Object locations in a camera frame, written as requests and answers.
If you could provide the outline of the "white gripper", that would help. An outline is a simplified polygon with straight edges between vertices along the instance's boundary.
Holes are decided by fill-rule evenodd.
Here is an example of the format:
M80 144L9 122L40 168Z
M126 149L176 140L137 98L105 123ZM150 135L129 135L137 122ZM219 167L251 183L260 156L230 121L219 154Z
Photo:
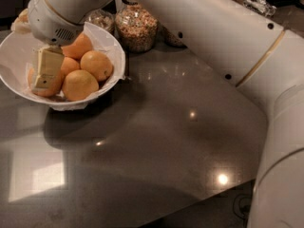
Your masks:
M32 59L34 73L30 86L44 90L54 85L65 59L61 48L56 46L72 44L84 26L68 22L47 0L30 0L28 9L18 15L10 29L20 34L31 32L36 39L48 44L35 49Z

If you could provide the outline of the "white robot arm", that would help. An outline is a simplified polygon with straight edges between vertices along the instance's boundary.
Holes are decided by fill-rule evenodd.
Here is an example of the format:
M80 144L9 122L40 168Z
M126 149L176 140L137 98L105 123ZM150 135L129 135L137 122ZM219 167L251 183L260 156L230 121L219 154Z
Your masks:
M70 44L112 0L30 0L12 25ZM304 39L232 0L136 0L269 121L248 228L304 228Z

